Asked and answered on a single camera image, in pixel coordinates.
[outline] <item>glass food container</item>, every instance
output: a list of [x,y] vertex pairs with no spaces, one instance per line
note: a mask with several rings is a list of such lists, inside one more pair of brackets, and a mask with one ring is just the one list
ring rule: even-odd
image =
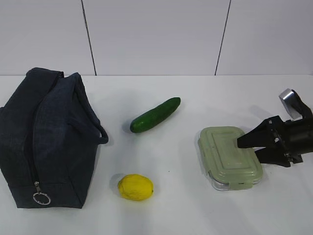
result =
[[217,190],[251,188],[263,175],[253,148],[238,148],[237,138],[243,130],[232,126],[208,127],[198,141],[202,162]]

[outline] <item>lunch bag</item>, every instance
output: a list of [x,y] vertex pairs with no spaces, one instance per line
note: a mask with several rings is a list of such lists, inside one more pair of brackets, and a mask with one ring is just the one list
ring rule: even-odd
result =
[[18,208],[82,208],[107,142],[78,73],[34,68],[0,109],[0,168]]

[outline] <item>bag handle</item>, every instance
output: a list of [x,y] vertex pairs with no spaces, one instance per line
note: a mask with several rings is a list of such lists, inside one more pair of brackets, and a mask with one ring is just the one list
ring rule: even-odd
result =
[[99,136],[96,136],[93,132],[91,132],[90,129],[86,127],[86,125],[84,125],[83,123],[79,122],[78,120],[74,118],[69,118],[67,123],[73,126],[77,131],[84,134],[89,140],[91,140],[92,142],[96,144],[104,144],[109,141],[108,135],[101,125],[97,127],[97,129],[101,133],[101,137],[99,137]]
[[101,126],[100,120],[97,118],[96,114],[94,113],[94,111],[92,110],[88,102],[88,98],[86,96],[86,91],[85,91],[85,87],[81,79],[81,76],[78,73],[74,75],[78,76],[76,83],[75,83],[74,92],[76,92],[78,100],[81,103],[83,109],[85,110],[88,118],[90,119],[92,124],[100,131],[101,137],[96,136],[93,132],[90,131],[89,128],[86,127],[86,125],[77,121],[74,118],[70,118],[68,120],[68,123],[72,125],[73,127],[75,127],[79,132],[88,136],[88,138],[93,140],[95,143],[97,144],[107,143],[109,141],[108,134],[106,133],[104,128]]

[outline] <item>cucumber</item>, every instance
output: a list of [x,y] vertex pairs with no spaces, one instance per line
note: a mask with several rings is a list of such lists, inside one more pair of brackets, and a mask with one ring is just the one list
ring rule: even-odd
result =
[[155,127],[167,119],[180,105],[180,98],[171,98],[154,109],[140,115],[131,123],[130,130],[133,133],[141,133]]

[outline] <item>lemon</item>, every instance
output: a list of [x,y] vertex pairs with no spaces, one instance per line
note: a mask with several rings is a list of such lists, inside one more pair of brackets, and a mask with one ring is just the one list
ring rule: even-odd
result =
[[126,175],[118,182],[118,190],[121,197],[142,201],[151,197],[153,193],[153,183],[147,177],[137,174]]

